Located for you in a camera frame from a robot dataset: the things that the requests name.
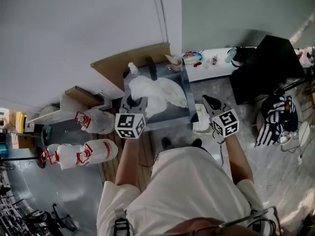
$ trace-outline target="wall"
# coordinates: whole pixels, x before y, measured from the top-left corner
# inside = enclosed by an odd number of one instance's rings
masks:
[[[314,9],[315,0],[182,0],[183,51],[290,39]]]
[[[0,106],[40,111],[65,90],[123,92],[90,63],[163,42],[155,0],[0,0]]]

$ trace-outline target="white plastic bag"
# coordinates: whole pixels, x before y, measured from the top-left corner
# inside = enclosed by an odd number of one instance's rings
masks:
[[[60,145],[57,149],[56,161],[60,164],[62,170],[80,165],[82,145]]]
[[[115,116],[100,109],[89,109],[84,113],[77,112],[75,121],[80,123],[82,130],[88,133],[106,135],[115,128]]]
[[[102,163],[114,159],[118,153],[118,147],[109,139],[91,140],[84,144],[82,162]]]

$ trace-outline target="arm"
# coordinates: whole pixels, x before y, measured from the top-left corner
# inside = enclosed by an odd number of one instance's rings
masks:
[[[236,135],[226,137],[225,143],[234,184],[237,184],[243,179],[249,179],[253,182],[251,167],[245,157],[239,141],[236,138]]]
[[[136,186],[139,142],[140,139],[126,139],[116,173],[116,185],[131,184]]]

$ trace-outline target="glass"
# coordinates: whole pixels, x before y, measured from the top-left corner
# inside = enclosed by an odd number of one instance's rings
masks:
[[[230,222],[223,222],[223,223],[221,223],[219,225],[216,225],[216,226],[214,226],[214,225],[213,226],[208,226],[208,227],[200,228],[200,229],[197,229],[197,230],[194,230],[194,231],[190,231],[190,232],[185,232],[185,233],[163,233],[163,234],[154,234],[154,235],[148,235],[148,236],[196,236],[197,233],[202,231],[202,230],[211,230],[211,235],[216,235],[223,228],[234,226],[234,225],[236,225],[238,223],[241,223],[241,222],[244,222],[244,221],[247,221],[247,220],[250,220],[250,219],[255,219],[255,218],[261,217],[263,215],[266,215],[268,213],[269,209],[273,209],[273,211],[274,211],[274,216],[276,218],[277,225],[278,225],[278,228],[279,228],[279,234],[280,234],[280,236],[282,236],[280,220],[279,220],[279,217],[278,217],[278,211],[277,211],[275,206],[268,207],[268,208],[266,208],[264,210],[255,212],[255,213],[253,213],[253,214],[251,214],[249,216],[246,216],[244,218],[241,218],[241,219],[237,219],[237,220],[230,221]]]

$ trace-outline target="wooden floor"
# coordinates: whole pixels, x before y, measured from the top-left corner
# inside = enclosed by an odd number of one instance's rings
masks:
[[[109,112],[112,113],[113,115],[116,115],[117,110],[111,109]],[[116,172],[117,172],[120,158],[123,153],[125,139],[121,139],[115,130],[108,135],[96,134],[94,135],[94,138],[95,139],[110,139],[118,147],[117,157],[111,161],[102,163],[101,168],[100,168],[103,182],[105,181],[115,182]],[[153,164],[154,159],[153,159],[153,153],[151,150],[149,134],[147,132],[143,132],[140,137],[140,140],[141,141],[140,141],[140,147],[139,147],[139,163],[142,165],[150,166]],[[134,170],[138,171],[138,181],[137,181],[138,188],[141,192],[143,192],[147,188],[150,182],[151,168],[141,166],[140,164],[138,164]]]

